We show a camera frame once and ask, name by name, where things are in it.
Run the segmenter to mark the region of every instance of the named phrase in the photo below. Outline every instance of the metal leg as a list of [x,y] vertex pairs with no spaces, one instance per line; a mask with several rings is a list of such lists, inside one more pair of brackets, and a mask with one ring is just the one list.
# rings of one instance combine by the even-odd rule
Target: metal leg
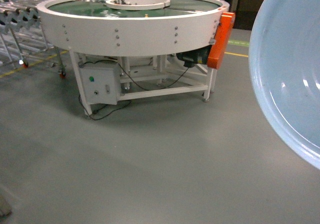
[[210,93],[214,93],[214,91],[215,91],[217,72],[218,72],[217,69],[213,69]]
[[207,90],[205,90],[204,94],[203,94],[203,101],[207,102],[209,101],[209,97],[210,97],[210,90],[212,87],[212,81],[213,81],[213,76],[217,70],[208,67],[208,73],[206,75],[206,80],[205,80],[205,84],[208,86]]
[[40,29],[41,29],[41,35],[42,35],[42,38],[43,38],[43,41],[44,41],[44,44],[45,44],[45,48],[49,49],[49,45],[48,45],[48,42],[47,42],[47,39],[46,39],[46,36],[45,36],[45,33],[44,33],[44,29],[42,28],[41,24],[40,24]]
[[85,96],[84,85],[82,83],[82,78],[80,75],[80,68],[79,68],[78,62],[76,60],[75,52],[72,49],[69,52],[70,52],[70,58],[71,58],[71,63],[72,63],[73,70],[74,70],[76,83],[78,84],[78,89],[79,89],[81,100],[82,100],[82,105],[84,106],[84,108],[87,111],[84,113],[86,115],[90,116],[92,114],[92,110],[91,110],[91,106],[88,104],[86,96]]
[[157,70],[158,62],[157,62],[157,56],[155,55],[152,57],[152,68],[153,70]]
[[65,65],[63,64],[62,62],[62,58],[61,58],[61,55],[60,55],[60,51],[59,51],[59,48],[58,47],[54,47],[54,52],[56,54],[56,57],[58,59],[58,64],[60,66],[60,77],[61,78],[64,78],[66,76],[66,68],[65,68]]
[[[122,68],[125,70],[125,72],[130,75],[130,61],[128,57],[121,57],[121,64]],[[130,90],[130,82],[124,83],[124,89]]]
[[4,48],[4,50],[5,50],[6,54],[7,54],[7,57],[9,58],[10,62],[12,63],[13,68],[16,68],[16,66],[15,66],[15,64],[13,62],[13,58],[12,58],[12,56],[11,56],[9,50],[8,50],[8,47],[6,45],[5,39],[4,39],[4,37],[2,36],[1,33],[0,33],[0,39],[1,39],[1,42],[3,44],[3,48]]
[[[164,69],[166,68],[166,60],[167,55],[157,55],[156,56],[156,69],[158,74],[162,73]],[[159,79],[157,84],[160,85],[163,82],[162,79]]]
[[10,29],[11,35],[12,35],[12,37],[14,39],[14,45],[16,46],[16,48],[19,51],[19,56],[20,56],[23,64],[25,65],[25,67],[27,67],[28,66],[28,62],[27,62],[26,58],[24,57],[23,50],[22,50],[22,48],[21,48],[21,46],[20,46],[20,44],[18,42],[18,39],[17,39],[17,37],[15,35],[15,32],[12,30],[11,27],[9,29]]

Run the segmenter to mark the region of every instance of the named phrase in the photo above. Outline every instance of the control box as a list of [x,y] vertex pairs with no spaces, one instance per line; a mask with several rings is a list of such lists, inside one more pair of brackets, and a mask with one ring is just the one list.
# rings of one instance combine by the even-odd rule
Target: control box
[[80,66],[86,101],[90,105],[116,105],[121,95],[120,73],[120,67],[113,61]]

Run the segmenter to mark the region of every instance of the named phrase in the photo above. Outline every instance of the gray epoxy floor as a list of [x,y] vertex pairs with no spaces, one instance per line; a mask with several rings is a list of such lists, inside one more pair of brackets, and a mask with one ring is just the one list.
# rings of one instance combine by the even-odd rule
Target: gray epoxy floor
[[134,100],[101,121],[84,116],[66,63],[65,80],[44,64],[0,78],[4,224],[320,223],[320,171],[265,120],[248,58],[225,55],[208,103]]

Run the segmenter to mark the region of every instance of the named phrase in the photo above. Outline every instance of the door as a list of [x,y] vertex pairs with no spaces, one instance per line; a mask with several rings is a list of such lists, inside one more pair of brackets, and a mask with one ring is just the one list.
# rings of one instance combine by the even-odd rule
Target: door
[[234,28],[252,30],[259,8],[264,0],[226,0],[230,11],[236,13]]

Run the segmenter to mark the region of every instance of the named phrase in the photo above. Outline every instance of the black wire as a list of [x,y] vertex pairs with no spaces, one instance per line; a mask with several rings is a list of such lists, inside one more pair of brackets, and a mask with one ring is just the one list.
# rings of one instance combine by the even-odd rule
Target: black wire
[[93,115],[97,114],[99,111],[101,111],[102,109],[106,108],[106,107],[108,106],[108,104],[105,104],[103,107],[101,107],[101,108],[99,108],[99,109],[97,109],[97,110],[94,110],[94,111],[92,112],[92,114],[89,115],[87,109],[85,108],[85,106],[84,106],[83,103],[82,103],[81,95],[80,95],[80,94],[79,94],[79,97],[78,97],[78,101],[79,101],[80,105],[82,106],[82,108],[84,109],[86,115],[87,115],[91,120],[94,120],[94,121],[100,121],[100,120],[102,120],[102,119],[110,116],[110,115],[111,115],[112,113],[114,113],[115,111],[118,111],[118,110],[121,110],[121,109],[124,109],[124,108],[128,107],[128,106],[131,104],[131,102],[132,102],[131,100],[128,100],[128,103],[127,103],[126,105],[124,105],[124,106],[122,106],[122,107],[120,107],[120,108],[118,108],[118,109],[115,109],[115,110],[110,111],[107,115],[104,115],[104,116],[102,116],[102,117],[100,117],[100,118],[93,118]]
[[[123,69],[123,67],[122,67],[119,63],[118,63],[118,65],[119,65],[119,67],[122,69],[122,71],[128,76],[128,78],[130,78],[131,81],[132,81],[134,84],[136,84],[139,88],[141,88],[142,90],[145,90],[145,91],[153,91],[153,90],[146,89],[146,88],[140,86],[138,83],[136,83],[136,82],[132,79],[132,77],[125,71],[125,69]],[[159,90],[163,90],[163,89],[169,88],[169,87],[171,87],[173,84],[177,83],[177,81],[179,81],[180,78],[182,78],[182,77],[184,76],[184,74],[185,74],[188,70],[189,70],[189,67],[188,67],[188,68],[184,71],[184,73],[182,73],[182,75],[179,76],[179,78],[178,78],[177,80],[175,80],[172,84],[167,85],[167,86],[165,86],[165,87],[163,87],[163,88],[160,88]]]

